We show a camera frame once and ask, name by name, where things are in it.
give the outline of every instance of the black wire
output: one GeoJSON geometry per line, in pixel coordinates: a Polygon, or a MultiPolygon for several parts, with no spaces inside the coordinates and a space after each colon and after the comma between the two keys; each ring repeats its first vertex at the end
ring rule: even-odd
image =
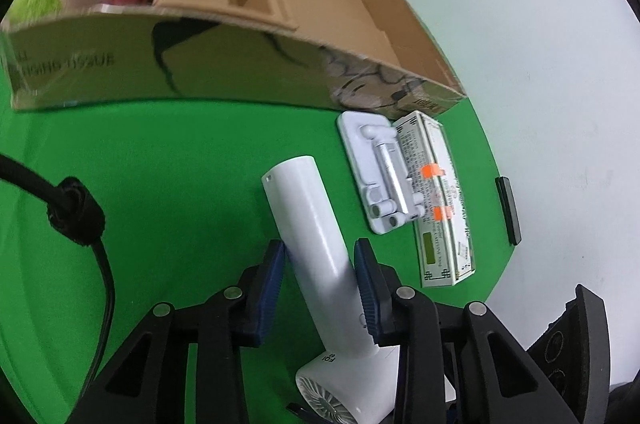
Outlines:
{"type": "Polygon", "coordinates": [[[69,214],[73,210],[71,199],[61,190],[36,172],[2,154],[0,154],[0,179],[31,193],[43,202],[52,205],[56,210],[62,211],[63,214],[69,214]]]}
{"type": "MultiPolygon", "coordinates": [[[[16,162],[2,154],[0,154],[0,180],[9,182],[14,186],[18,186],[20,189],[34,195],[56,210],[60,210],[65,214],[70,214],[73,210],[73,202],[60,189],[46,181],[37,173],[28,169],[26,166],[23,166],[19,162],[16,162]]],[[[104,314],[102,316],[102,325],[100,326],[98,344],[95,349],[91,366],[89,367],[89,371],[84,379],[84,384],[80,390],[78,400],[86,393],[86,390],[94,381],[98,374],[98,370],[100,369],[100,364],[104,358],[104,351],[107,347],[107,341],[111,331],[111,322],[113,321],[113,310],[116,299],[113,273],[111,272],[107,252],[102,241],[98,239],[97,242],[92,244],[91,248],[94,252],[95,261],[100,269],[106,299],[104,303],[104,314]]]]}
{"type": "Polygon", "coordinates": [[[104,357],[104,351],[107,347],[107,340],[109,339],[109,332],[111,331],[111,322],[113,321],[113,309],[116,303],[116,289],[113,284],[113,274],[111,273],[111,267],[109,266],[109,260],[107,253],[104,249],[104,245],[101,240],[98,240],[91,246],[95,255],[95,261],[100,268],[100,274],[102,275],[102,282],[104,283],[104,291],[106,299],[104,302],[104,314],[102,316],[102,325],[100,326],[100,336],[98,337],[98,345],[96,346],[94,359],[91,362],[89,371],[84,379],[84,384],[80,390],[78,399],[86,393],[87,389],[94,381],[95,376],[98,374],[102,358],[104,357]]]}

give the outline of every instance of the black cable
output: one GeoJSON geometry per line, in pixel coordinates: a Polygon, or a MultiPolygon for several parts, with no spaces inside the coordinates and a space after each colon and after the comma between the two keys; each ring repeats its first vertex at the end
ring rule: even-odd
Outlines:
{"type": "MultiPolygon", "coordinates": [[[[76,202],[73,200],[73,198],[69,196],[62,187],[55,187],[49,181],[45,180],[32,170],[28,169],[26,166],[23,166],[19,162],[16,162],[15,160],[2,154],[0,154],[0,180],[9,182],[44,201],[50,209],[53,208],[56,211],[56,219],[58,221],[64,220],[66,216],[73,218],[74,215],[77,214],[74,213],[74,211],[80,208],[80,206],[76,205],[76,202]]],[[[86,199],[87,196],[90,197],[89,193],[86,190],[84,191],[86,192],[84,198],[86,199]]],[[[102,218],[100,232],[95,234],[101,234],[101,231],[103,229],[104,218],[102,218]]],[[[75,236],[78,236],[78,234],[82,236],[82,233],[74,233],[75,236]]],[[[84,241],[80,243],[86,245],[88,244],[88,242],[89,241],[84,241]]],[[[109,339],[109,333],[111,331],[111,322],[113,321],[113,311],[115,307],[116,297],[115,285],[113,283],[113,273],[111,271],[111,266],[109,265],[107,252],[104,248],[104,245],[102,244],[102,240],[100,239],[100,237],[98,237],[90,245],[92,251],[94,252],[95,261],[98,264],[98,268],[100,269],[106,299],[104,303],[104,314],[102,316],[102,325],[100,326],[98,344],[95,349],[94,358],[91,362],[89,370],[87,371],[86,378],[84,379],[84,383],[80,390],[78,400],[86,393],[87,389],[98,374],[98,370],[100,369],[100,364],[102,362],[102,359],[104,358],[104,351],[107,347],[107,341],[109,339]]]]}

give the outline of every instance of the green fur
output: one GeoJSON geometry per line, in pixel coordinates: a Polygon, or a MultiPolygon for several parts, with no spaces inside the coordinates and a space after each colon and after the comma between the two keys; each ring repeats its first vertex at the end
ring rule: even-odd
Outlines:
{"type": "Polygon", "coordinates": [[[14,0],[9,8],[9,22],[22,23],[62,10],[60,0],[14,0]]]}

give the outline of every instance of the cardboard box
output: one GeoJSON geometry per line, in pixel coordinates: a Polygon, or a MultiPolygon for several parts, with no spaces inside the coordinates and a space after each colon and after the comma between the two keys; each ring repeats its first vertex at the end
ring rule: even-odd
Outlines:
{"type": "Polygon", "coordinates": [[[394,123],[424,216],[414,222],[423,287],[455,285],[476,271],[465,204],[442,125],[413,112],[394,123]]]}
{"type": "Polygon", "coordinates": [[[198,97],[398,118],[465,97],[405,0],[154,0],[1,36],[17,110],[198,97]]]}

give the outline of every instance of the silver rivet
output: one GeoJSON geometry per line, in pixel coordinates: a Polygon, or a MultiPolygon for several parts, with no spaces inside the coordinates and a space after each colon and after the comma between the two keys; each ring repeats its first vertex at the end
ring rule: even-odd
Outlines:
{"type": "Polygon", "coordinates": [[[396,294],[399,298],[411,299],[415,296],[415,290],[413,290],[411,287],[398,287],[398,290],[396,290],[396,294]]]}
{"type": "Polygon", "coordinates": [[[474,301],[469,304],[469,312],[475,316],[484,316],[486,314],[486,305],[479,301],[474,301]]]}
{"type": "Polygon", "coordinates": [[[240,287],[228,287],[224,291],[225,298],[238,299],[242,296],[242,289],[240,287]]]}
{"type": "Polygon", "coordinates": [[[158,305],[154,307],[154,316],[156,318],[164,318],[169,315],[169,312],[171,312],[171,307],[166,303],[158,303],[158,305]]]}

